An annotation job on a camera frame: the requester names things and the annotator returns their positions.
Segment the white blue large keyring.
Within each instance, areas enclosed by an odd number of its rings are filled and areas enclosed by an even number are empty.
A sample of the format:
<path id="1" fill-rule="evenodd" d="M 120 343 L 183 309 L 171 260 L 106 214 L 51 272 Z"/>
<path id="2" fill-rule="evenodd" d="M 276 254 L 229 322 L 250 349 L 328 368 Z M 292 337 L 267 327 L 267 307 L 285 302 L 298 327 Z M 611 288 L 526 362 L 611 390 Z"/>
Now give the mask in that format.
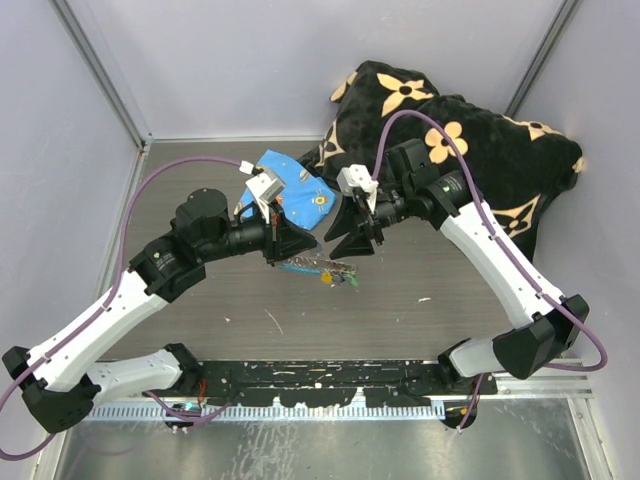
<path id="1" fill-rule="evenodd" d="M 327 271 L 331 274 L 356 275 L 358 271 L 354 264 L 331 260 L 323 254 L 296 255 L 277 262 L 276 266 L 297 272 L 305 271 L 314 274 Z"/>

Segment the bunch of coloured keys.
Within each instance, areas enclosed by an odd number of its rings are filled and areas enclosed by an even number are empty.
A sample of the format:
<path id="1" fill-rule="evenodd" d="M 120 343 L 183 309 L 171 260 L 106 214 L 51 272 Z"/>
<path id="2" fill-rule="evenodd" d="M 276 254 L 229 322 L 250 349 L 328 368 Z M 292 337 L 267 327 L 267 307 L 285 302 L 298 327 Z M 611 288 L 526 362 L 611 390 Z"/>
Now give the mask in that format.
<path id="1" fill-rule="evenodd" d="M 358 287 L 359 286 L 359 282 L 357 278 L 353 274 L 344 272 L 344 271 L 324 270 L 320 273 L 320 278 L 324 284 L 329 285 L 331 287 L 336 287 L 336 286 Z"/>

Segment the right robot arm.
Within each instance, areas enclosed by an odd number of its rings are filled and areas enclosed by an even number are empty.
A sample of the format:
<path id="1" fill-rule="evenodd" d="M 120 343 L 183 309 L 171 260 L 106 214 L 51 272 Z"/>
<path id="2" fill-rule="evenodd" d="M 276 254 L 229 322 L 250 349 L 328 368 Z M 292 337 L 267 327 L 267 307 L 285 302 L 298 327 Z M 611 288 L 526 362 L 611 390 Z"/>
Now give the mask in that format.
<path id="1" fill-rule="evenodd" d="M 337 184 L 343 199 L 325 235 L 340 241 L 331 259 L 371 255 L 383 242 L 384 229 L 419 218 L 465 255 L 512 324 L 494 338 L 466 339 L 441 353 L 437 370 L 442 388 L 459 394 L 474 377 L 499 371 L 527 379 L 572 347 L 588 304 L 579 295 L 566 296 L 536 270 L 464 174 L 440 173 L 416 140 L 390 149 L 385 158 L 391 178 L 385 187 L 364 165 L 340 170 Z"/>

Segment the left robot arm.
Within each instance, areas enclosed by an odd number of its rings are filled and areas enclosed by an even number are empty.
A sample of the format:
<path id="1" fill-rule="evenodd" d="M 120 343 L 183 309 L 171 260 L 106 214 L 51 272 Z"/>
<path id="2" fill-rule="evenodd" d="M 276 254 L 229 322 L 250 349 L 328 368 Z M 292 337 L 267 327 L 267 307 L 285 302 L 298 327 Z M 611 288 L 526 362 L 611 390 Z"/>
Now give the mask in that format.
<path id="1" fill-rule="evenodd" d="M 205 280 L 206 263 L 259 251 L 273 264 L 316 245 L 310 233 L 286 219 L 277 202 L 264 213 L 231 219 L 226 196 L 215 189 L 192 192 L 170 225 L 65 329 L 36 347 L 13 347 L 3 355 L 28 411 L 48 433 L 71 428 L 94 407 L 115 399 L 146 391 L 194 393 L 202 368 L 181 343 L 125 361 L 100 358 L 135 326 Z"/>

